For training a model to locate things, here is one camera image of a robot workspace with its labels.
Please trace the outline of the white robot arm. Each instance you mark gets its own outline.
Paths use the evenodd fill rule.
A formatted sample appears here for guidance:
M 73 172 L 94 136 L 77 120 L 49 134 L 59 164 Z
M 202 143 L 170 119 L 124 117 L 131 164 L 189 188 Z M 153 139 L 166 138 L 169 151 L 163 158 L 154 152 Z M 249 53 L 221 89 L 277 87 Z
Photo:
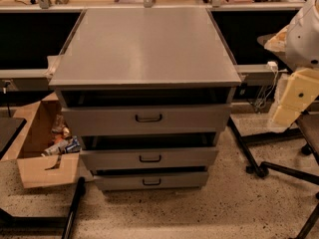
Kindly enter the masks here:
M 296 66 L 277 84 L 267 127 L 287 130 L 319 96 L 319 0 L 307 0 L 286 32 L 285 57 Z

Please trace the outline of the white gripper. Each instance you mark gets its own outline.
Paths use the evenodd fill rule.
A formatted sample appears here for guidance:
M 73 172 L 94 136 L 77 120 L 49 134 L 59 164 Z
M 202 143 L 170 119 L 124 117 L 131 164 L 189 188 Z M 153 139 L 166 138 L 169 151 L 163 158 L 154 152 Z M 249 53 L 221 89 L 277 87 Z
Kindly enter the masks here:
M 289 78 L 284 94 L 272 116 L 280 126 L 290 127 L 319 96 L 319 71 L 302 68 Z

